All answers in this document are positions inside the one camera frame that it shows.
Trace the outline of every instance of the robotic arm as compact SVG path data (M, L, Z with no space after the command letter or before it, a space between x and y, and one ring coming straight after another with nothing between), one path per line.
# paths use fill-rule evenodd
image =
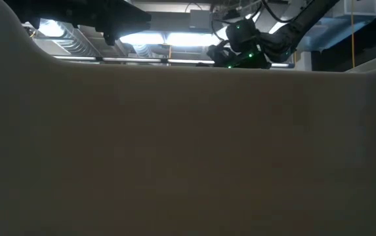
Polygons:
M269 69L265 55L272 62L284 62L304 37L306 32L322 18L339 0L313 0L290 23L276 33L261 33L250 19L243 19L230 24L226 29L227 41L217 46L211 45L208 56L215 62L215 67L227 68L262 68Z

